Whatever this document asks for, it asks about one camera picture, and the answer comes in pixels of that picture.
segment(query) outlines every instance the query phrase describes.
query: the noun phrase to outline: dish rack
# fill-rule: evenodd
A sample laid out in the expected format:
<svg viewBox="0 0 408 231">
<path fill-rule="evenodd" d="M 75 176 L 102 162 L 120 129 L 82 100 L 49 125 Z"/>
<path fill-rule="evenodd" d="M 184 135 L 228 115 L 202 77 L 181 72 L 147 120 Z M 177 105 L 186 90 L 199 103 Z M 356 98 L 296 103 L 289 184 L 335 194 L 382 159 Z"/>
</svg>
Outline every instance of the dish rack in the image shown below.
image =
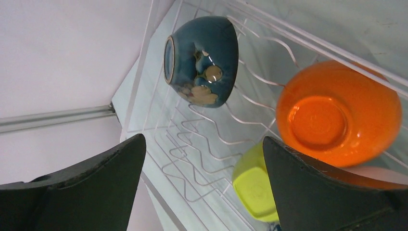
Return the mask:
<svg viewBox="0 0 408 231">
<path fill-rule="evenodd" d="M 280 139 L 275 123 L 277 97 L 293 75 L 316 62 L 336 60 L 398 93 L 404 110 L 399 137 L 367 165 L 408 175 L 406 76 L 294 26 L 288 22 L 291 9 L 282 16 L 262 7 L 262 1 L 253 2 L 177 0 L 154 32 L 159 0 L 153 0 L 140 57 L 130 71 L 136 78 L 121 121 L 121 139 L 145 135 L 148 155 L 143 172 L 188 230 L 268 230 L 266 223 L 254 220 L 241 205 L 231 184 L 232 170 L 240 156 L 264 136 Z M 187 21 L 206 15 L 227 17 L 235 26 L 240 48 L 234 90 L 216 109 L 189 105 L 163 76 L 167 36 Z M 354 62 L 381 73 L 389 82 Z M 183 203 L 171 205 L 180 198 Z"/>
</svg>

